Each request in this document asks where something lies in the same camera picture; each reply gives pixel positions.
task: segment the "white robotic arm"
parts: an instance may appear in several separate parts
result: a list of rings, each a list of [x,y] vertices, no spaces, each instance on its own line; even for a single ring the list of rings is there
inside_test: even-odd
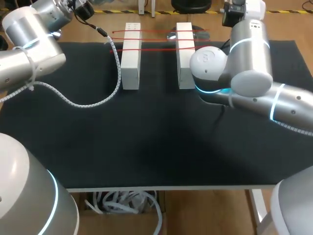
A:
[[[251,16],[248,5],[253,2],[259,6],[253,9],[262,12]],[[260,21],[265,12],[263,5],[263,1],[247,0],[241,14],[237,5],[225,11],[227,20],[223,23],[233,26],[229,55],[216,47],[197,50],[190,61],[196,88],[208,103],[249,110],[292,131],[313,136],[313,94],[273,82],[266,27]]]

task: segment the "black table surface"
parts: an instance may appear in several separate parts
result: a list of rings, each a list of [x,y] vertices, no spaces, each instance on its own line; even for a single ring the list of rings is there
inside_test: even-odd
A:
[[[42,81],[79,104],[112,92],[117,75],[109,44],[60,45],[67,63]],[[270,46],[274,80],[313,91],[295,42]],[[166,47],[174,44],[143,44]],[[67,188],[269,185],[313,165],[313,138],[230,108],[215,126],[221,107],[179,90],[177,80],[175,51],[144,51],[139,91],[120,89],[100,107],[77,109],[37,86],[4,104],[0,132]]]

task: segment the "robotic arm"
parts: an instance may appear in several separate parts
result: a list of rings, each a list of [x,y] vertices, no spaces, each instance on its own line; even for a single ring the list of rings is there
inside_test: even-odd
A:
[[[223,25],[233,27],[228,56],[219,48],[204,47],[190,61],[201,98],[258,113],[290,130],[313,136],[313,94],[273,82],[266,27],[260,21],[265,4],[262,0],[232,2],[225,4],[223,18]],[[252,3],[259,14],[254,11],[249,16]]]
[[[5,33],[15,48],[0,52],[0,91],[21,87],[65,63],[55,39],[60,32],[55,31],[71,21],[73,10],[84,21],[94,14],[87,0],[39,0],[3,19]]]

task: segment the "glowing blue ring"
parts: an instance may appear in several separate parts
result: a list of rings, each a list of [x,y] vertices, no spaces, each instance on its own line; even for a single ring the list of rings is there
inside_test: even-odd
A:
[[[46,38],[46,37],[53,37],[53,35],[51,33],[48,33],[46,34],[45,36],[43,37],[39,37],[39,38],[35,38],[34,40],[31,40],[30,42],[26,43],[23,48],[28,48],[30,47],[31,45],[33,45],[34,43],[38,42],[40,39],[42,38]]]
[[[54,204],[53,204],[53,208],[51,211],[51,214],[49,216],[49,219],[47,220],[47,222],[45,223],[44,227],[41,229],[41,231],[38,233],[38,235],[43,235],[44,232],[47,230],[49,224],[51,223],[53,216],[55,214],[55,211],[57,209],[57,205],[58,205],[58,200],[59,200],[59,190],[58,190],[58,185],[57,185],[57,181],[55,180],[54,176],[51,174],[50,171],[48,171],[53,179],[54,182],[54,186],[55,186],[55,199],[54,199]]]
[[[268,42],[265,41],[265,40],[260,40],[260,39],[256,39],[256,38],[245,38],[245,39],[242,39],[242,40],[236,42],[236,43],[231,47],[231,49],[229,50],[229,53],[235,48],[235,46],[239,45],[240,43],[252,42],[252,41],[263,41],[263,43],[266,44],[266,45],[269,47]]]
[[[280,93],[282,92],[282,89],[284,87],[284,83],[280,85],[280,87],[277,89],[277,92],[276,92],[276,95],[275,95],[275,98],[273,100],[273,103],[272,103],[272,107],[270,109],[270,114],[269,114],[269,119],[274,121],[274,111],[275,111],[275,107],[277,105],[277,101],[278,101],[278,97],[280,95]]]
[[[195,87],[200,91],[200,92],[202,92],[202,93],[206,93],[206,94],[214,94],[214,93],[217,93],[217,92],[220,92],[221,90],[217,90],[217,91],[213,91],[213,92],[206,92],[206,91],[203,91],[203,90],[201,90],[199,87],[197,87],[196,85],[195,85]]]

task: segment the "floor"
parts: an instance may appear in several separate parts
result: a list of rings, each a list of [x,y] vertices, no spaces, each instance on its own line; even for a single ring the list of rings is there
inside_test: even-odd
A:
[[[300,10],[304,0],[266,0],[268,10]],[[212,10],[219,10],[221,0],[213,0]],[[137,0],[115,0],[96,9],[137,9]],[[156,10],[173,10],[170,0],[156,0]],[[150,15],[96,14],[90,23],[105,29],[123,30],[126,22],[140,22],[143,29],[171,29],[177,22],[192,22],[209,29],[212,41],[225,41],[230,28],[222,27],[222,15]],[[272,40],[295,40],[311,73],[313,73],[313,15],[266,14],[269,38]],[[104,42],[101,35],[91,28],[73,20],[63,28],[61,42]],[[144,33],[143,38],[166,39],[166,34]],[[263,191],[267,207],[271,190]],[[244,190],[167,191],[164,197],[162,234],[168,235],[253,235],[250,203]],[[79,235],[90,234],[152,234],[157,224],[155,213],[143,215],[98,216],[89,211],[81,212]]]

